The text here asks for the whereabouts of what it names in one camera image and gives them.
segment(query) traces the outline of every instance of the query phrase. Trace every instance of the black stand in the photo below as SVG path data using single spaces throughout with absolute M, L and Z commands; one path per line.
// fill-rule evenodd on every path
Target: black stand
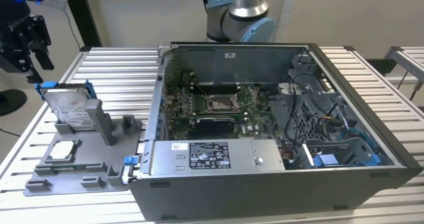
M 27 95 L 23 91 L 11 89 L 0 91 L 0 116 L 17 111 L 27 102 Z

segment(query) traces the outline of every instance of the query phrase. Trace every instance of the power supply label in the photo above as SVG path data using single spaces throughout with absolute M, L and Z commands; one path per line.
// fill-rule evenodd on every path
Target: power supply label
M 191 143 L 191 168 L 231 168 L 227 142 Z

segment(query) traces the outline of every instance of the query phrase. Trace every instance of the black post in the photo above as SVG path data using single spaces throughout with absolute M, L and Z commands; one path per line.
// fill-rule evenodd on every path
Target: black post
M 70 9 L 79 27 L 85 45 L 102 47 L 102 40 L 87 0 L 69 0 Z

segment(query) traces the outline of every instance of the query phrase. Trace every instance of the sticker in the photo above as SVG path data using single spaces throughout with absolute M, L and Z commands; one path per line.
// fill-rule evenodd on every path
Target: sticker
M 173 143 L 171 150 L 187 150 L 189 143 Z
M 75 127 L 94 125 L 85 106 L 61 106 L 59 112 L 62 113 L 70 126 Z
M 237 53 L 226 53 L 226 58 L 227 59 L 235 59 L 237 58 Z
M 231 168 L 227 142 L 191 143 L 191 169 Z

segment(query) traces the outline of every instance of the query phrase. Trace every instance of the aluminum extrusion table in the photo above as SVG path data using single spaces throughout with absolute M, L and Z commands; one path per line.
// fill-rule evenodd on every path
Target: aluminum extrusion table
M 424 166 L 424 114 L 378 74 L 357 51 L 322 47 L 387 127 Z M 95 85 L 113 117 L 134 114 L 147 123 L 158 70 L 155 48 L 93 48 L 81 52 L 61 82 Z M 55 135 L 57 116 L 43 105 L 0 165 L 0 222 L 142 223 L 130 191 L 26 197 L 23 189 Z M 142 130 L 139 151 L 145 148 Z M 357 210 L 273 217 L 193 221 L 193 224 L 424 223 L 424 173 L 402 188 L 381 191 Z

